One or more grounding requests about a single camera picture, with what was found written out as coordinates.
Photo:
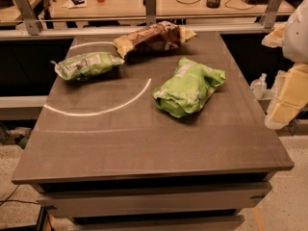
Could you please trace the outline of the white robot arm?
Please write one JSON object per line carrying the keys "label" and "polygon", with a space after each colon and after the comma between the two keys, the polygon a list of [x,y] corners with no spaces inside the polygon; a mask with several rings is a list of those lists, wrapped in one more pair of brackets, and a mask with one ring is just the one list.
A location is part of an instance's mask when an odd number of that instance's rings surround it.
{"label": "white robot arm", "polygon": [[303,0],[288,20],[265,36],[262,44],[281,47],[283,56],[294,65],[278,79],[278,95],[269,104],[265,125],[281,129],[308,103],[308,0]]}

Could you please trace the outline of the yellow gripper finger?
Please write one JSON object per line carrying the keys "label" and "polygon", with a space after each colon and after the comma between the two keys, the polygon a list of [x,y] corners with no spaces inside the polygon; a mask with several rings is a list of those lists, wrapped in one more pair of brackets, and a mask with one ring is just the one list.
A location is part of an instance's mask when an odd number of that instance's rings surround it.
{"label": "yellow gripper finger", "polygon": [[270,48],[282,47],[286,25],[286,22],[278,25],[271,33],[263,38],[262,44]]}
{"label": "yellow gripper finger", "polygon": [[275,78],[265,125],[278,130],[288,125],[308,104],[308,64],[294,64]]}

